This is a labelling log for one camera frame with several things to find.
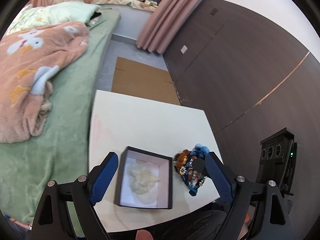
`open box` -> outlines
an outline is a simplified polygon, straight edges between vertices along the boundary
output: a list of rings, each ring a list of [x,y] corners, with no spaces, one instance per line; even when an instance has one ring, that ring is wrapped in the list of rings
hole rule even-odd
[[[143,204],[130,188],[131,163],[138,163],[159,178],[157,199],[151,204]],[[172,209],[172,158],[128,146],[119,163],[115,200],[118,206],[143,209]]]

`pile of hair ties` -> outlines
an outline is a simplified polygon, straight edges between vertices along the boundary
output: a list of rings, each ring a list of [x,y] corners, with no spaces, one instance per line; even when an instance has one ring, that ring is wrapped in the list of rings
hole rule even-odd
[[[210,152],[208,147],[202,144],[196,144],[192,151],[184,150],[178,153],[173,158],[173,165],[177,173],[181,175],[184,184],[190,189],[189,194],[196,196],[198,188],[201,187],[205,181],[203,174],[192,169],[192,162],[195,158],[205,159],[205,156]]]

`pink blanket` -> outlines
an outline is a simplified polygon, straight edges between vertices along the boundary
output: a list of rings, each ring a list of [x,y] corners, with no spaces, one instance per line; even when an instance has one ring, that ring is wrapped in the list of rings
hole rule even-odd
[[[49,79],[85,52],[88,37],[84,24],[67,22],[13,33],[1,40],[1,143],[41,134],[51,109]]]

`white light switch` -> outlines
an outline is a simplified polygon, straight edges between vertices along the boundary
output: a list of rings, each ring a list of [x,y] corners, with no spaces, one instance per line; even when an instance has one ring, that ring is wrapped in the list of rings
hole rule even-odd
[[[182,54],[184,54],[187,51],[187,47],[183,45],[182,49],[180,50]]]

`blue gripper pad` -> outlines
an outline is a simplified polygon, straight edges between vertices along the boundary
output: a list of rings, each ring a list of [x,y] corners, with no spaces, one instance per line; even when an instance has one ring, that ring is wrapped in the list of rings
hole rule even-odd
[[[231,185],[210,154],[205,158],[205,167],[220,195],[221,200],[229,204],[233,203]]]
[[[118,168],[119,158],[118,155],[113,154],[107,164],[104,166],[102,172],[97,177],[92,185],[92,194],[89,202],[92,206],[100,202],[109,187],[109,184],[116,173]]]

